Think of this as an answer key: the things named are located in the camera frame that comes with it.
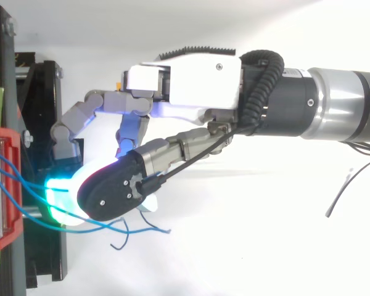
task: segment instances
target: coiled black cable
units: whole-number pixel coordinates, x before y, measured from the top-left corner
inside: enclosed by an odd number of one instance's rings
[[[266,50],[248,52],[241,56],[240,60],[243,65],[257,65],[261,61],[267,62],[260,80],[249,95],[245,94],[243,107],[240,110],[240,125],[249,126],[254,132],[259,125],[263,107],[267,104],[270,94],[282,76],[284,60],[276,52]]]

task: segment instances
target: white background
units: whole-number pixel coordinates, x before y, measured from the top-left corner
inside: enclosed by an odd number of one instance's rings
[[[370,1],[15,1],[19,51],[64,68],[63,107],[121,72],[185,45],[280,53],[286,67],[370,71]],[[83,132],[86,159],[113,154],[120,116]],[[151,120],[146,141],[193,126]],[[235,137],[158,192],[151,222],[170,235],[68,236],[68,276],[32,296],[370,295],[370,168],[324,213],[348,169],[369,159],[335,142]],[[143,227],[137,211],[125,215]]]

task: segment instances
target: black metal frame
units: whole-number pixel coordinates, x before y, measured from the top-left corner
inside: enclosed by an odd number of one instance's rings
[[[24,59],[22,53],[16,55],[17,61]],[[29,148],[23,146],[22,175],[27,180],[44,184],[54,166],[50,157],[50,130],[62,116],[59,66],[50,60],[30,65],[23,63],[23,66],[30,67],[25,79],[17,79],[18,105],[25,128],[34,141]],[[23,191],[22,196],[24,206],[39,207],[45,222],[59,226],[50,219],[46,207],[37,204],[28,192]],[[51,274],[52,281],[62,281],[67,275],[66,233],[48,230],[25,219],[24,236],[27,289],[38,286],[39,275]]]

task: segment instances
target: silver arm segment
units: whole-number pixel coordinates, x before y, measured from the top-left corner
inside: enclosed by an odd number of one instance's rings
[[[211,124],[208,128],[196,128],[166,139],[154,139],[134,151],[142,156],[146,175],[152,176],[169,169],[173,163],[191,159],[230,130],[230,124]],[[211,154],[219,154],[230,142],[231,139],[227,140]]]
[[[127,148],[133,149],[145,135],[149,121],[146,115],[151,109],[152,98],[150,97],[133,97],[130,93],[120,91],[87,93],[85,102],[77,102],[51,128],[51,137],[55,141],[54,159],[80,158],[80,148],[74,139],[95,119],[96,112],[123,114],[121,135],[117,139],[119,143],[124,143],[125,149],[121,151],[127,152]],[[133,122],[130,126],[131,131],[126,132],[130,121]],[[127,145],[126,139],[132,141],[133,146]]]

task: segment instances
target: blue wire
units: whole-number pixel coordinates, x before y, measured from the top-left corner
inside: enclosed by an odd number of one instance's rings
[[[13,180],[16,180],[18,181],[18,178],[11,175],[10,173],[0,169],[0,173],[2,173],[4,176],[7,176],[8,178],[11,178]],[[35,183],[32,183],[32,182],[28,182],[28,181],[25,181],[30,187],[33,187],[33,188],[37,188],[37,189],[40,189],[40,190],[46,190],[46,189],[52,189],[53,191],[60,191],[60,192],[68,192],[68,189],[59,189],[59,188],[51,188],[51,187],[47,187],[47,186],[42,186],[42,185],[38,185],[38,184],[35,184]]]
[[[76,214],[73,214],[73,213],[70,213],[66,210],[63,210],[62,208],[59,208],[59,207],[56,207],[55,205],[51,205],[49,202],[47,202],[44,198],[40,197],[38,194],[36,194],[29,186],[28,184],[25,182],[25,180],[22,178],[22,176],[20,175],[18,169],[15,167],[14,164],[12,164],[12,162],[10,162],[8,159],[6,159],[5,157],[3,157],[2,155],[0,155],[0,159],[3,160],[4,162],[6,162],[11,168],[12,170],[14,171],[14,173],[16,174],[16,176],[18,177],[18,181],[20,181],[22,183],[22,185],[24,186],[24,188],[34,197],[36,198],[38,201],[40,201],[41,203],[45,204],[46,206],[48,207],[52,207],[52,208],[55,208],[56,210],[62,212],[62,213],[65,213],[65,214],[68,214],[74,218],[78,218],[78,219],[81,219],[85,222],[88,222],[88,223],[91,223],[91,224],[95,224],[95,225],[98,225],[98,226],[101,226],[103,228],[107,228],[107,229],[111,229],[113,231],[116,231],[116,232],[120,232],[120,233],[123,233],[123,234],[133,234],[133,233],[140,233],[140,232],[144,232],[144,231],[159,231],[159,232],[162,232],[162,233],[170,233],[171,230],[164,230],[164,229],[160,229],[160,228],[144,228],[144,229],[137,229],[137,230],[132,230],[132,231],[124,231],[122,229],[118,229],[118,228],[114,228],[114,227],[111,227],[111,225],[108,225],[108,224],[104,224],[104,223],[101,223],[99,221],[95,221],[95,220],[92,220],[92,219],[86,219],[86,218],[83,218],[81,216],[78,216]]]
[[[125,224],[125,227],[126,227],[126,230],[129,231],[129,226],[128,224],[126,223],[126,220],[123,219],[123,224]],[[123,249],[125,247],[125,245],[128,243],[128,239],[129,239],[129,234],[126,235],[126,239],[125,239],[125,242],[123,243],[123,245],[120,247],[120,248],[117,248],[116,246],[114,246],[113,244],[110,244],[111,247],[113,247],[115,250],[117,251],[120,251],[121,249]]]
[[[39,219],[36,219],[35,217],[31,216],[28,212],[26,212],[17,202],[16,200],[11,196],[11,194],[8,192],[8,190],[6,189],[6,187],[2,184],[2,182],[0,182],[0,188],[1,190],[3,190],[3,192],[6,194],[6,196],[8,196],[9,200],[15,205],[15,207],[18,209],[18,211],[20,211],[22,214],[24,214],[27,218],[29,218],[31,221],[35,222],[36,224],[42,226],[42,227],[45,227],[45,228],[48,228],[48,229],[51,229],[51,230],[55,230],[55,231],[60,231],[60,232],[69,232],[69,233],[76,233],[76,234],[82,234],[82,233],[90,233],[90,232],[94,232],[94,231],[99,231],[99,230],[102,230],[104,229],[104,227],[98,227],[98,228],[94,228],[94,229],[89,229],[89,230],[71,230],[71,229],[65,229],[65,228],[60,228],[60,227],[56,227],[56,226],[52,226],[52,225],[49,225],[45,222],[42,222],[40,221]],[[115,221],[112,221],[111,223],[109,223],[108,225],[113,225],[114,223],[116,222],[120,222],[120,221],[123,221],[125,222],[125,219],[123,218],[120,218],[120,219],[117,219]]]

